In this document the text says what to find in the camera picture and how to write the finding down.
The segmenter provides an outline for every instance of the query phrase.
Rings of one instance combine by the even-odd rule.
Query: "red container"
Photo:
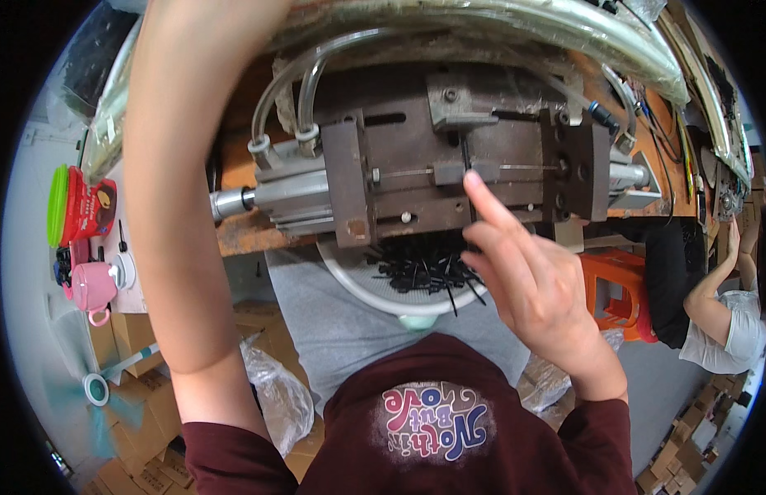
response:
[[[67,185],[67,209],[64,213],[64,231],[61,247],[71,241],[105,235],[111,231],[116,216],[116,183],[103,179],[90,187],[84,183],[78,167],[71,166]]]

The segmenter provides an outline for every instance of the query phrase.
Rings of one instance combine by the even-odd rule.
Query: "white shirt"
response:
[[[759,361],[766,345],[766,327],[760,320],[760,297],[757,282],[751,291],[729,291],[719,302],[732,310],[729,337],[722,346],[690,322],[680,359],[699,364],[717,375],[738,375]]]

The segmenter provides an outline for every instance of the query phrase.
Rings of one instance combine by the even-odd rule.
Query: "gray pants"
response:
[[[457,318],[443,314],[432,329],[411,332],[396,316],[373,309],[339,285],[315,246],[269,251],[265,258],[320,416],[350,375],[430,332],[465,342],[501,368],[512,387],[526,367],[529,350],[498,319],[489,294],[484,296],[487,306],[472,302]]]

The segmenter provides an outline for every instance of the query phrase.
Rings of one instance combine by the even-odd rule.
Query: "metal machine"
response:
[[[389,31],[339,36],[279,73],[254,115],[256,189],[214,193],[216,221],[258,206],[279,231],[335,232],[340,247],[462,228],[476,219],[467,170],[524,223],[602,222],[609,206],[660,198],[644,155],[613,148],[620,126],[610,113],[537,68],[421,62],[321,77],[331,50]],[[271,145],[261,128],[271,95],[303,66],[296,140]],[[573,97],[585,108],[576,125]]]

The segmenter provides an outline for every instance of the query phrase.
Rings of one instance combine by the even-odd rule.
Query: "green plastic lid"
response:
[[[51,194],[47,197],[47,243],[58,248],[64,232],[64,216],[67,210],[67,187],[70,178],[67,165],[61,164],[53,173]]]

